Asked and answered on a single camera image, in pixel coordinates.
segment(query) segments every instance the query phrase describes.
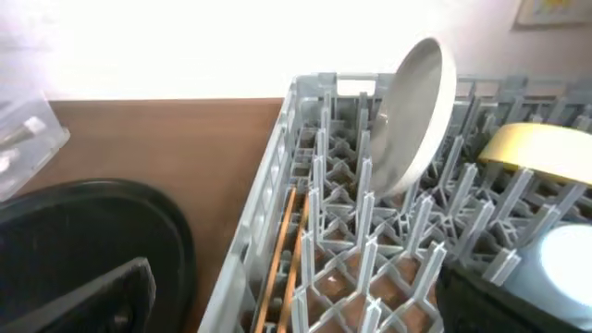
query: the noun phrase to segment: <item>gray plastic dish rack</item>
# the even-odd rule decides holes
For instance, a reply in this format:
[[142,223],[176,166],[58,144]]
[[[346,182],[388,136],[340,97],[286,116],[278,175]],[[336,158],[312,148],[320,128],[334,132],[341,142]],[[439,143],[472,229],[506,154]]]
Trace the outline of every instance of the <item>gray plastic dish rack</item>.
[[[431,165],[403,195],[378,200],[368,191],[369,130],[391,79],[321,73],[292,82],[199,332],[252,331],[292,187],[309,197],[292,332],[408,332],[416,331],[413,322],[441,332],[433,285],[445,260],[459,259],[501,285],[520,263],[516,248],[557,225],[592,219],[592,191],[583,184],[476,162],[503,124],[590,132],[592,80],[460,77],[449,129]],[[375,88],[339,95],[345,80]],[[292,213],[287,238],[295,238],[301,213]],[[290,261],[287,248],[272,313],[281,307]],[[339,283],[339,291],[327,291],[330,283]],[[264,331],[275,332],[276,322],[265,323]]]

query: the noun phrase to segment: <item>chopstick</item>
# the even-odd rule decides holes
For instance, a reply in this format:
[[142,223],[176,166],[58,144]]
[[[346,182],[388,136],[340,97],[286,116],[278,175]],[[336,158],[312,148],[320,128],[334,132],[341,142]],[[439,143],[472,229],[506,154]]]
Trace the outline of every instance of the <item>chopstick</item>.
[[294,205],[294,199],[296,198],[296,189],[292,188],[290,193],[290,199],[288,200],[288,207],[284,213],[284,219],[279,227],[279,233],[277,234],[276,249],[274,256],[271,260],[271,266],[269,267],[269,278],[267,279],[267,285],[265,286],[264,298],[261,302],[261,308],[259,316],[257,317],[257,323],[255,325],[254,333],[261,333],[265,325],[265,317],[267,316],[267,310],[269,308],[269,300],[271,299],[271,292],[274,288],[274,282],[276,281],[276,275],[278,274],[279,257],[281,255],[281,249],[284,247],[284,241],[286,240],[286,233],[288,232],[288,225],[290,224],[290,217],[292,215],[292,207]]
[[292,262],[290,264],[290,273],[288,274],[288,284],[286,285],[286,292],[284,293],[284,302],[281,308],[281,315],[279,316],[279,323],[277,323],[277,333],[286,333],[288,319],[290,318],[290,306],[292,302],[292,293],[294,292],[294,285],[296,284],[296,274],[298,273],[298,265],[300,264],[300,255],[302,250],[302,232],[306,227],[308,221],[308,195],[304,200],[304,208],[302,209],[302,218],[298,226],[298,236],[296,237],[296,245],[292,253]]

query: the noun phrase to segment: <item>white background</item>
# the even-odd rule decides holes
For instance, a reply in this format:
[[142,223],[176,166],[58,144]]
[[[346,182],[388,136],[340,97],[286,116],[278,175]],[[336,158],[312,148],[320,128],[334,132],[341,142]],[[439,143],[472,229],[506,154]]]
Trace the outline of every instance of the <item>white background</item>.
[[298,74],[394,71],[427,34],[460,74],[592,75],[590,26],[516,30],[519,3],[30,0],[27,38],[4,53],[52,99],[283,96]]

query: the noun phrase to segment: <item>yellow object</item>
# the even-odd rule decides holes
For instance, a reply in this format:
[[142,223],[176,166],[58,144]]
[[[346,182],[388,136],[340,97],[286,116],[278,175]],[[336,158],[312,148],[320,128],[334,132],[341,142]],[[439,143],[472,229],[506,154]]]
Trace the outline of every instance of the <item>yellow object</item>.
[[479,160],[527,167],[559,180],[592,185],[592,135],[554,125],[505,125],[489,141]]

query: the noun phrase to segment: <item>pair of chopsticks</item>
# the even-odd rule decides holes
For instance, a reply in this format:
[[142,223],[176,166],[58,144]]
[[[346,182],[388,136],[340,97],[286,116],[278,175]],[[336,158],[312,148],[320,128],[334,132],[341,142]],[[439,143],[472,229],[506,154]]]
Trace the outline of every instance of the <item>pair of chopsticks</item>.
[[[257,317],[254,333],[262,333],[265,325],[265,318],[267,316],[267,310],[269,308],[269,301],[271,299],[271,292],[273,291],[274,282],[278,274],[279,257],[281,250],[284,247],[286,240],[286,233],[288,232],[288,224],[290,223],[290,217],[293,210],[294,199],[296,197],[296,189],[292,189],[290,199],[288,201],[288,207],[284,214],[284,219],[279,227],[279,233],[277,235],[276,249],[274,256],[271,260],[271,266],[269,268],[269,278],[267,279],[267,285],[265,286],[264,298],[261,302],[261,311]],[[308,196],[304,200],[304,207],[302,208],[302,217],[298,226],[298,233],[296,237],[296,245],[292,253],[292,261],[290,263],[290,272],[288,274],[288,284],[286,285],[286,291],[284,293],[284,302],[281,308],[281,314],[279,316],[279,322],[277,324],[277,333],[286,333],[286,327],[288,326],[288,320],[290,318],[290,306],[292,300],[292,293],[296,284],[296,274],[298,273],[298,265],[300,264],[300,256],[302,251],[302,231],[306,226],[308,220]]]

